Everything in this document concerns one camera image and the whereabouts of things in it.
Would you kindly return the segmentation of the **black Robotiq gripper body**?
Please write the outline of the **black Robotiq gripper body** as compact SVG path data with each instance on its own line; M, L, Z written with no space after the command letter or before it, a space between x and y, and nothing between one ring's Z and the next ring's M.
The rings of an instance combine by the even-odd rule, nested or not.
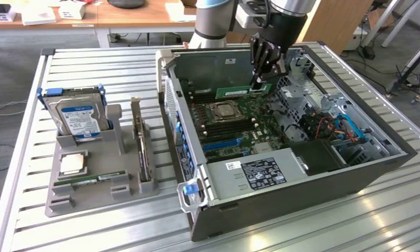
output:
M281 52L287 52L297 40L305 21L307 14L291 16L272 13L268 27L260 30L260 38L279 46Z

